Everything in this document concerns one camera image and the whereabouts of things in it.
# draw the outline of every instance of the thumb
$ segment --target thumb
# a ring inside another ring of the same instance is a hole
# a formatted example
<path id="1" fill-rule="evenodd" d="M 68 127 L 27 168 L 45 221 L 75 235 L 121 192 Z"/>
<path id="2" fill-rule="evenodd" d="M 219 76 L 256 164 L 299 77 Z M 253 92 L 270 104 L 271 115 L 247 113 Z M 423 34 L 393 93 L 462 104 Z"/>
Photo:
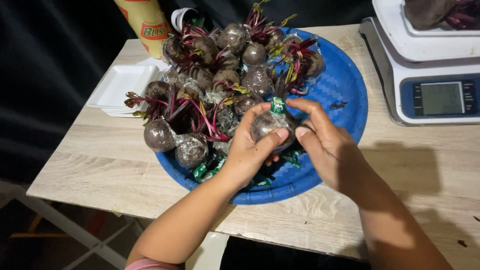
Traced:
<path id="1" fill-rule="evenodd" d="M 288 130 L 286 128 L 280 128 L 269 132 L 255 145 L 258 150 L 259 156 L 262 159 L 266 159 L 275 148 L 281 145 L 288 137 Z"/>
<path id="2" fill-rule="evenodd" d="M 304 126 L 299 126 L 297 129 L 295 129 L 295 136 L 305 151 L 307 151 L 311 159 L 314 159 L 317 154 L 323 152 L 322 143 L 317 137 L 317 134 L 311 129 Z"/>

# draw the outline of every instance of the hand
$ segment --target hand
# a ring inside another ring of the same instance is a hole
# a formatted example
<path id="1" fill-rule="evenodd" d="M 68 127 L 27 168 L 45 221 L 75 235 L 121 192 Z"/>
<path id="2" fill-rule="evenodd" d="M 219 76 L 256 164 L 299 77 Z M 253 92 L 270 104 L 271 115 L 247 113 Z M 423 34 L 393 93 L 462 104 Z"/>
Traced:
<path id="1" fill-rule="evenodd" d="M 296 98 L 287 99 L 287 105 L 310 115 L 303 126 L 297 127 L 295 136 L 327 185 L 350 196 L 358 185 L 353 181 L 375 173 L 350 134 L 333 125 L 320 103 Z"/>
<path id="2" fill-rule="evenodd" d="M 288 130 L 280 128 L 267 134 L 258 143 L 253 141 L 250 134 L 253 119 L 268 109 L 270 109 L 270 103 L 264 102 L 251 107 L 245 113 L 235 131 L 227 160 L 218 172 L 223 174 L 223 178 L 236 181 L 239 188 L 246 187 L 250 183 L 264 162 L 270 165 L 272 160 L 278 161 L 278 155 L 272 157 L 271 153 L 288 137 Z"/>

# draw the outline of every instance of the black background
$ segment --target black background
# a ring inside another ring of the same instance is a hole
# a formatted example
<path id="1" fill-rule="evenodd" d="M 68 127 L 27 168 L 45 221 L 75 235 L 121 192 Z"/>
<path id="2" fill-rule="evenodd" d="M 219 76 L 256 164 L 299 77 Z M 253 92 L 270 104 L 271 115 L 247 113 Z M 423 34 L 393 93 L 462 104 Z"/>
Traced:
<path id="1" fill-rule="evenodd" d="M 206 11 L 217 26 L 245 20 L 252 0 L 160 0 Z M 264 14 L 291 27 L 359 23 L 370 0 L 271 0 Z M 0 178 L 31 183 L 129 38 L 113 0 L 0 1 Z"/>

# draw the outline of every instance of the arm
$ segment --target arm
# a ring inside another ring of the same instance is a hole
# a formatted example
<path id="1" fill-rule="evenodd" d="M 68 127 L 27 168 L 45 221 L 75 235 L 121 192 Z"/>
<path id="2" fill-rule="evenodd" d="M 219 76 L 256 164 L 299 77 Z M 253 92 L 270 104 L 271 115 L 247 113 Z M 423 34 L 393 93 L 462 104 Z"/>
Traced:
<path id="1" fill-rule="evenodd" d="M 248 185 L 273 149 L 287 138 L 288 131 L 279 129 L 253 142 L 252 121 L 269 108 L 270 103 L 262 103 L 243 116 L 222 169 L 148 226 L 130 252 L 127 266 L 143 258 L 180 264 L 195 252 L 232 196 Z"/>
<path id="2" fill-rule="evenodd" d="M 310 115 L 295 135 L 319 176 L 358 205 L 373 268 L 452 269 L 348 132 L 334 126 L 317 102 L 299 98 L 287 104 Z"/>

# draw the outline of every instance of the pink sleeve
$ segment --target pink sleeve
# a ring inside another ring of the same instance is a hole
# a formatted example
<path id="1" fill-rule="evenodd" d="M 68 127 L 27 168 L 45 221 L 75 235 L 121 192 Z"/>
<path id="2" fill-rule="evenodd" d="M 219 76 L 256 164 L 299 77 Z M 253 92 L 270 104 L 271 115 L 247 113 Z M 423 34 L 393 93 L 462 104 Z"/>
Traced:
<path id="1" fill-rule="evenodd" d="M 125 270 L 179 270 L 179 268 L 173 264 L 145 258 L 133 262 Z"/>

